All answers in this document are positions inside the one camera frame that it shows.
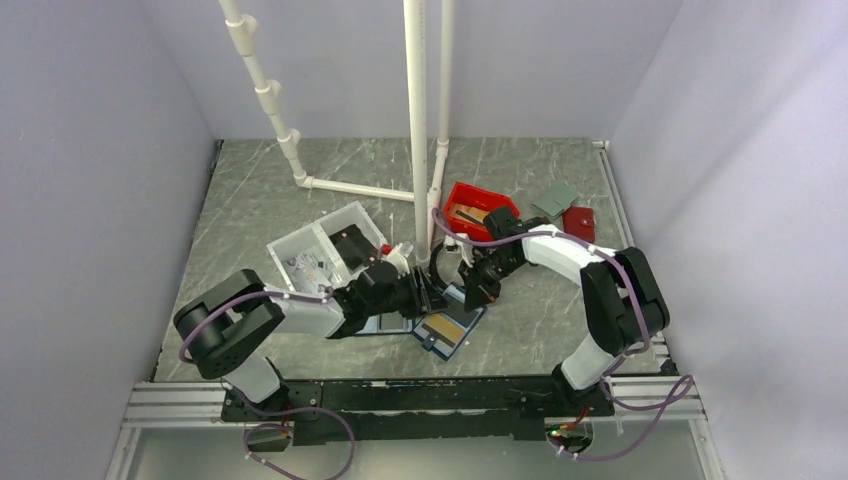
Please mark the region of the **blue card holder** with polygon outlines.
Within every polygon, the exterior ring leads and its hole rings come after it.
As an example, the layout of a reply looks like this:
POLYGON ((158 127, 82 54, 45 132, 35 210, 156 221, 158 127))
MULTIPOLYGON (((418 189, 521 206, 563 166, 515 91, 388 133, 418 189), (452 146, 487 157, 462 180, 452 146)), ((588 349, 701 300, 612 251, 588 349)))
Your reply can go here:
POLYGON ((466 343, 467 337, 485 315, 487 308, 466 311, 465 291, 457 284, 449 284, 443 293, 447 302, 444 310, 422 317, 411 335, 423 350, 448 361, 466 343))

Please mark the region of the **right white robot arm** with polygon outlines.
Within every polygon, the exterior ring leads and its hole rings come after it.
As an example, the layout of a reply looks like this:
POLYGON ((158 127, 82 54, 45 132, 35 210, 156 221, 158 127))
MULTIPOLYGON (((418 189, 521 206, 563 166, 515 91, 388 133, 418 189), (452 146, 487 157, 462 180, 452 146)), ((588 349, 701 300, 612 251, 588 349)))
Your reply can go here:
POLYGON ((459 268, 466 309, 493 303, 503 279, 525 265, 545 267, 581 290, 587 334, 552 372, 558 382, 551 401, 560 413, 578 413, 604 375, 669 326, 668 307, 642 250, 598 247, 544 217, 519 219, 508 207, 490 212, 484 226, 489 240, 473 242, 471 262, 459 268))

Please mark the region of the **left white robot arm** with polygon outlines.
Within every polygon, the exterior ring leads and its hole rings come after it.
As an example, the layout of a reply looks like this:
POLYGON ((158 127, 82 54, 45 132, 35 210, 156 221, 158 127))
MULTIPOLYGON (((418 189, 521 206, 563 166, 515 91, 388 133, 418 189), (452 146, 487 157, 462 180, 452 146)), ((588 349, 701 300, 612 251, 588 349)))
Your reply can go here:
POLYGON ((272 420, 285 411, 288 394, 276 367, 257 352, 271 335, 343 339, 378 315, 415 320, 446 306, 442 289, 424 271, 401 273, 386 261, 318 294, 274 289, 242 269, 179 309, 173 325, 182 340, 180 361, 205 379, 228 383, 258 417, 272 420))

